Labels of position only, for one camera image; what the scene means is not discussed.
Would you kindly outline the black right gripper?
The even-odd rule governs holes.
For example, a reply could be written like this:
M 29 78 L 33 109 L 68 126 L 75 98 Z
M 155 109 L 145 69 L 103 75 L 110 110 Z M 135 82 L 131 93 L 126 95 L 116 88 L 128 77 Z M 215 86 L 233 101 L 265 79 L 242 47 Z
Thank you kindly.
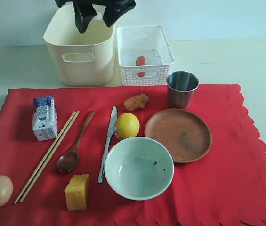
M 106 6 L 103 20 L 107 27 L 111 27 L 125 13 L 134 9 L 134 0 L 55 0 L 58 7 L 73 2 L 75 25 L 79 33 L 85 33 L 91 20 L 97 16 L 94 5 Z

